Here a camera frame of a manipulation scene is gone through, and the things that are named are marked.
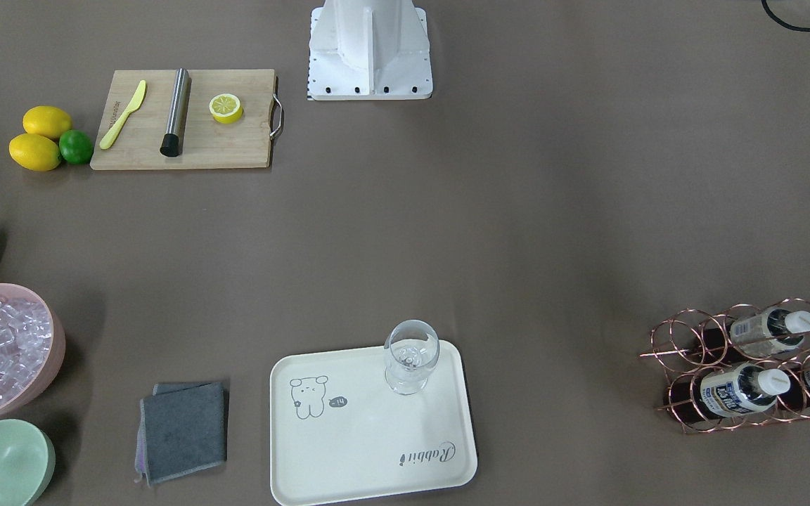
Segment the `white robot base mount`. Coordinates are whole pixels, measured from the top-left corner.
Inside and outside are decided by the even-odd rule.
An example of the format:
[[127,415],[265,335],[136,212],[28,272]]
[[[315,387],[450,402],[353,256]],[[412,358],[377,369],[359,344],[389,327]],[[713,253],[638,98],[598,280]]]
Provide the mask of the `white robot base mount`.
[[309,100],[433,95],[427,13],[411,1],[326,1],[311,11]]

